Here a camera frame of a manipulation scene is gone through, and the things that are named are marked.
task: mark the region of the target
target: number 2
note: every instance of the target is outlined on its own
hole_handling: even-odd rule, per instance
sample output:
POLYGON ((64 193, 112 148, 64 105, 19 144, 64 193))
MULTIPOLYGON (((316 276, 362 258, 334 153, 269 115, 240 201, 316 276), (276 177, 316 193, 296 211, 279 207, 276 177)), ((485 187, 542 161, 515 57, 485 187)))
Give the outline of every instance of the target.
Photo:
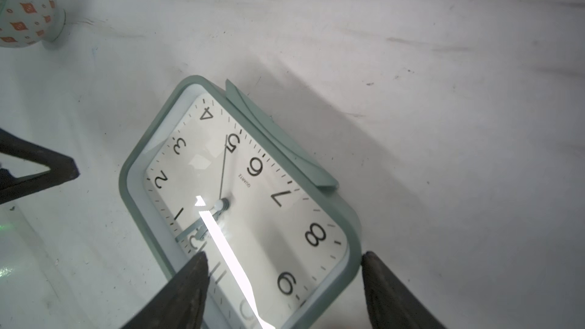
POLYGON ((162 188, 162 186, 159 186, 158 185, 158 180, 159 179, 160 180, 168 180, 167 176, 165 175, 165 172, 160 171, 160 173, 163 175, 163 177, 162 178, 161 177, 157 177, 157 178, 154 179, 154 185, 157 186, 157 188, 162 188))

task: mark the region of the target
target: black bracket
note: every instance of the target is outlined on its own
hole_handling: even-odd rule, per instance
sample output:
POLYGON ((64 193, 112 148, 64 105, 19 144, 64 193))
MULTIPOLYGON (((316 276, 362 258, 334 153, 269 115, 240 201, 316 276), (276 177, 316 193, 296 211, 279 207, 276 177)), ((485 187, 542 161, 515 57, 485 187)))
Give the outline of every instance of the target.
POLYGON ((29 143, 0 128, 0 154, 19 157, 48 166, 43 173, 15 178, 0 165, 0 204, 43 189, 58 186, 79 177, 75 162, 70 157, 29 143))

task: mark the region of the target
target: mint green clock frame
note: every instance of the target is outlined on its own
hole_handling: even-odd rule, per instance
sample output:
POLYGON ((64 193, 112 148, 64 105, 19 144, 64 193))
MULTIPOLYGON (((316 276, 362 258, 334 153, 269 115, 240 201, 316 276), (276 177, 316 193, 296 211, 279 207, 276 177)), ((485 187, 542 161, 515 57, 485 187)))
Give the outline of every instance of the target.
POLYGON ((328 276, 322 282, 322 285, 326 281, 329 281, 329 284, 312 303, 307 302, 305 306, 308 308, 292 326, 293 328, 308 328, 357 274, 362 259, 359 218, 355 211, 337 194, 337 180, 319 166, 307 152, 229 80, 226 81, 225 91, 201 76, 189 76, 177 86, 122 166, 119 179, 122 200, 167 279, 170 279, 177 272, 177 264, 174 264, 173 267, 165 254, 165 249, 157 241, 155 234, 137 207, 135 198, 129 192, 129 171, 183 91, 194 84, 201 85, 206 92, 214 97, 258 144, 294 178, 299 186, 331 216, 347 237, 347 252, 344 259, 338 264, 341 266, 346 262, 345 267, 333 269, 330 272, 329 276, 335 273, 337 275, 332 280, 328 276))

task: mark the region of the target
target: hour hand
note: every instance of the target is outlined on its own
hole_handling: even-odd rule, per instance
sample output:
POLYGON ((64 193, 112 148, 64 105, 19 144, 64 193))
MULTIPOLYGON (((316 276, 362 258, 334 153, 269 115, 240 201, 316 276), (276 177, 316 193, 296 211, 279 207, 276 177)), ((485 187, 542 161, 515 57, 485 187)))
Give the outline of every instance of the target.
MULTIPOLYGON (((217 221, 217 219, 219 218, 219 215, 221 215, 222 212, 224 212, 225 210, 227 210, 229 208, 229 201, 227 198, 222 198, 220 200, 218 200, 215 205, 214 208, 212 208, 211 210, 215 211, 214 213, 214 219, 215 221, 217 221)), ((197 220, 195 222, 197 224, 197 233, 195 234, 195 239, 197 240, 203 240, 203 235, 205 235, 205 233, 207 232, 207 227, 203 224, 203 219, 200 217, 199 220, 197 220)))

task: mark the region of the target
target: number 3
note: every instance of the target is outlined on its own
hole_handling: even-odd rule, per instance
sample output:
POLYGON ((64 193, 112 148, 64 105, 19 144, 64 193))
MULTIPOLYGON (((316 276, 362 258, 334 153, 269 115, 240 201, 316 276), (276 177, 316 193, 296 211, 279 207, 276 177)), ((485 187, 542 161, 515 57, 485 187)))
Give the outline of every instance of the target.
POLYGON ((186 142, 185 140, 183 140, 182 138, 178 138, 177 139, 177 143, 172 147, 173 150, 175 150, 175 154, 180 155, 179 151, 177 151, 177 149, 180 149, 181 146, 179 145, 179 141, 183 142, 183 146, 186 147, 186 142))

